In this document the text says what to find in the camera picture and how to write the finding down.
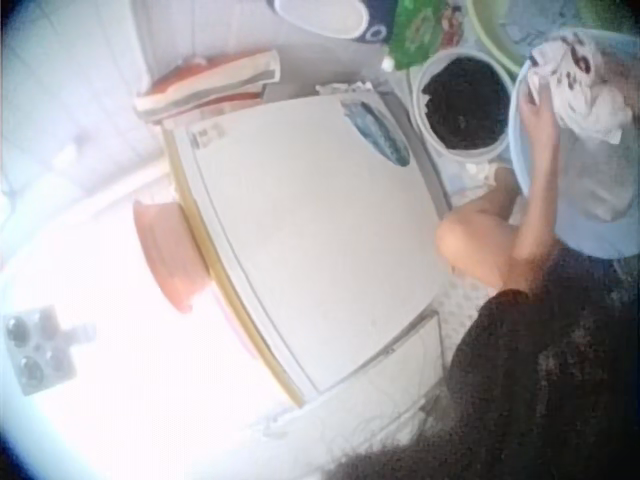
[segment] washing machine lid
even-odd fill
[[[280,102],[187,130],[211,238],[298,386],[340,382],[429,305],[447,272],[439,216],[376,94]]]

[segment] white wall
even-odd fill
[[[129,0],[15,3],[2,32],[1,177],[15,204],[5,260],[66,206],[162,151],[132,110],[147,73]],[[73,140],[77,163],[53,169]]]

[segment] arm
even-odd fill
[[[531,143],[533,179],[503,289],[531,292],[539,286],[557,245],[554,227],[558,203],[559,133],[549,87],[541,90],[538,106],[531,103],[527,94],[522,95],[520,112]]]

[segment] bare knee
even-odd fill
[[[459,212],[448,214],[436,230],[436,246],[449,263],[456,265],[469,247],[469,222]]]

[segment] white container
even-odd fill
[[[489,147],[478,150],[451,150],[448,149],[440,139],[438,139],[435,133],[433,133],[431,125],[429,125],[427,117],[425,116],[425,104],[427,103],[429,96],[424,95],[422,93],[422,89],[434,75],[440,72],[454,59],[460,57],[475,58],[491,65],[498,76],[502,79],[505,87],[507,87],[509,94],[511,94],[513,91],[513,82],[511,78],[497,62],[491,59],[491,57],[475,50],[451,48],[449,50],[438,52],[431,57],[427,63],[425,63],[424,68],[418,77],[418,81],[413,85],[413,109],[422,135],[427,142],[435,147],[439,152],[463,163],[484,163],[497,157],[507,147],[509,140],[506,128],[498,141]]]

